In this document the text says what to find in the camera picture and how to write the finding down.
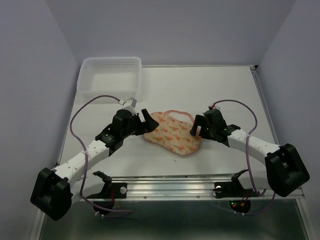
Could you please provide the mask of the floral orange laundry bag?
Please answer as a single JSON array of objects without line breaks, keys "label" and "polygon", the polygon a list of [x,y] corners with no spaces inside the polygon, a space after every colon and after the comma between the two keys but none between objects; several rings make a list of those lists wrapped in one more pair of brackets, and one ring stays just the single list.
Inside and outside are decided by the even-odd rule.
[{"label": "floral orange laundry bag", "polygon": [[190,134],[194,123],[194,117],[190,113],[177,110],[157,111],[151,117],[159,126],[143,135],[147,142],[180,156],[192,155],[199,150],[202,139],[198,133],[195,136]]}]

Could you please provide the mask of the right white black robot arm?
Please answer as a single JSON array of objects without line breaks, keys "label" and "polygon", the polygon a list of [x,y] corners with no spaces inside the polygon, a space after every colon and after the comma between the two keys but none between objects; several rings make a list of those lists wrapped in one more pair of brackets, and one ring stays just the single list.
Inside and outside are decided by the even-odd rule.
[{"label": "right white black robot arm", "polygon": [[247,168],[235,173],[229,182],[215,184],[217,198],[240,197],[245,192],[256,197],[254,190],[259,189],[287,197],[310,180],[310,174],[292,144],[277,145],[249,136],[239,126],[228,125],[217,108],[197,114],[190,134],[239,150],[265,166],[262,173],[252,173]]}]

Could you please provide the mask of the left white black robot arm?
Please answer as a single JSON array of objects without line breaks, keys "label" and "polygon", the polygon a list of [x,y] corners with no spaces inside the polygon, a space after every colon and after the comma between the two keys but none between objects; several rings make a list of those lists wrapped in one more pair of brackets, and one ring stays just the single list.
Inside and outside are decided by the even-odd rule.
[{"label": "left white black robot arm", "polygon": [[112,122],[83,151],[53,169],[43,168],[37,175],[30,202],[52,220],[60,220],[75,199],[73,185],[80,178],[85,179],[90,168],[116,152],[127,137],[151,133],[159,126],[146,109],[141,112],[144,121],[132,107],[118,110]]}]

